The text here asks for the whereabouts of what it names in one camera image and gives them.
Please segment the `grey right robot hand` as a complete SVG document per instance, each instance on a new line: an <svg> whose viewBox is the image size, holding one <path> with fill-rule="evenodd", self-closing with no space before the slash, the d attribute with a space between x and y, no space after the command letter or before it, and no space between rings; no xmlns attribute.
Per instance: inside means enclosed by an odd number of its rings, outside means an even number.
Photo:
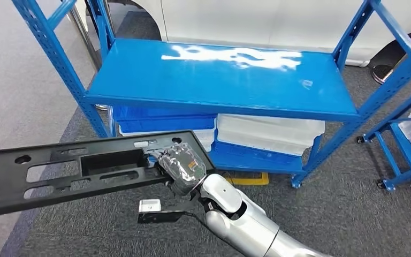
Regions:
<svg viewBox="0 0 411 257"><path fill-rule="evenodd" d="M170 189L179 196L190 193L207 174L204 161L187 143L150 152L159 166L172 178Z"/></svg>

